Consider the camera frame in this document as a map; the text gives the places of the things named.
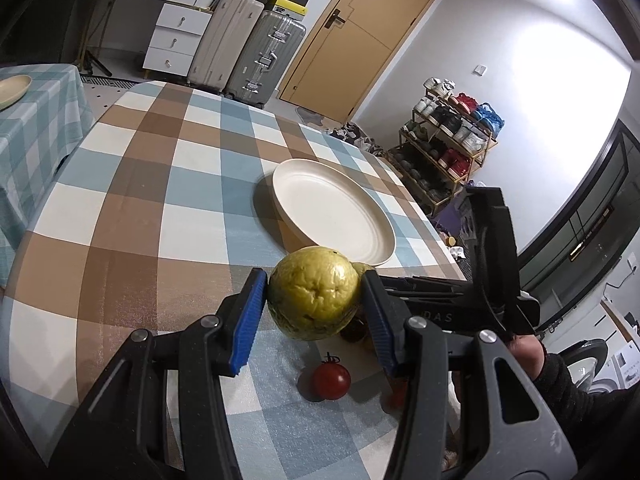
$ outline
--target beige plate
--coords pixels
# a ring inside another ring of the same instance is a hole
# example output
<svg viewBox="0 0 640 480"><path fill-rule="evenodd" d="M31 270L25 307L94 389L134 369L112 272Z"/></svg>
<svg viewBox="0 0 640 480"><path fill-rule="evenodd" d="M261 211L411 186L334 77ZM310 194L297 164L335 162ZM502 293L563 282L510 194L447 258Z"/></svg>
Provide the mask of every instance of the beige plate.
<svg viewBox="0 0 640 480"><path fill-rule="evenodd" d="M0 110L11 106L25 95L31 81L28 75L14 75L0 81Z"/></svg>
<svg viewBox="0 0 640 480"><path fill-rule="evenodd" d="M385 263L396 250L389 218L356 182L305 158L273 172L276 206L304 241L340 251L352 262Z"/></svg>

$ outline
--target washing machine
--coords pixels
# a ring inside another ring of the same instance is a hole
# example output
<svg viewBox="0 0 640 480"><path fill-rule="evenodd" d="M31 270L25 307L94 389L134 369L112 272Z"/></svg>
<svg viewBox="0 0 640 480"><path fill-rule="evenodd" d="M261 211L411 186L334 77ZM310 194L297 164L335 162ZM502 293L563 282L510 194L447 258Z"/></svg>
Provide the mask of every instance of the washing machine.
<svg viewBox="0 0 640 480"><path fill-rule="evenodd" d="M590 394L629 388L640 381L640 350L633 341L615 352L596 375Z"/></svg>

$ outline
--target tomato stem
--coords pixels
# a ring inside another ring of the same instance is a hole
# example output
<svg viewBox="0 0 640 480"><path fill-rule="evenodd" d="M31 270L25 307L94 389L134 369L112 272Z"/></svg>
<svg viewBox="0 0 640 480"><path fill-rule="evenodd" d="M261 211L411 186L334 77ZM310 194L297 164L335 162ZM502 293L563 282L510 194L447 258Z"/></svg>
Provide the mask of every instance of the tomato stem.
<svg viewBox="0 0 640 480"><path fill-rule="evenodd" d="M326 361L322 361L323 363L339 363L340 358L335 355L331 355L329 352L326 353Z"/></svg>

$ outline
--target teal plaid tablecloth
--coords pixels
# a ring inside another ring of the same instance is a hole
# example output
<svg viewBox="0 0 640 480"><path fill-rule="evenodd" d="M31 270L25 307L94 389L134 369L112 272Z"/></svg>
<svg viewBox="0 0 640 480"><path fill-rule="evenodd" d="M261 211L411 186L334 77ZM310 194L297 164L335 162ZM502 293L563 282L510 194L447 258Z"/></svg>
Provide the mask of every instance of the teal plaid tablecloth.
<svg viewBox="0 0 640 480"><path fill-rule="evenodd" d="M317 160L369 193L396 234L381 274L461 278L398 177L369 153L263 110L160 82L127 91L64 164L34 215L0 308L0 378L48 460L78 404L136 328L183 330L301 243L271 175ZM305 367L341 358L351 389L308 402ZM179 464L175 375L170 449ZM398 422L375 355L340 336L293 341L265 308L248 366L222 378L244 480L380 480Z"/></svg>
<svg viewBox="0 0 640 480"><path fill-rule="evenodd" d="M94 117L75 66L0 68L0 80L33 79L17 103L0 112L0 286L60 161L91 128Z"/></svg>

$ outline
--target metal screw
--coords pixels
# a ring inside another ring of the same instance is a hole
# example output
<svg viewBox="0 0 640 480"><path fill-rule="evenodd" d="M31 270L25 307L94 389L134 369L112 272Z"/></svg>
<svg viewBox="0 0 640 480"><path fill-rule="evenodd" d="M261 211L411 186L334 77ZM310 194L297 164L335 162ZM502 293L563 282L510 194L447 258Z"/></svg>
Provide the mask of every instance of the metal screw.
<svg viewBox="0 0 640 480"><path fill-rule="evenodd" d="M147 337L149 337L149 332L144 328L139 328L131 332L131 340L136 343L142 343Z"/></svg>
<svg viewBox="0 0 640 480"><path fill-rule="evenodd" d="M204 328L215 328L220 324L220 319L218 318L218 316L209 314L208 316L205 316L200 320L200 324Z"/></svg>
<svg viewBox="0 0 640 480"><path fill-rule="evenodd" d="M410 317L407 323L411 328L417 328L418 330L421 328L427 328L427 320L420 316Z"/></svg>
<svg viewBox="0 0 640 480"><path fill-rule="evenodd" d="M481 330L480 331L480 341L485 343L495 343L498 341L498 336L495 335L495 332L492 330Z"/></svg>

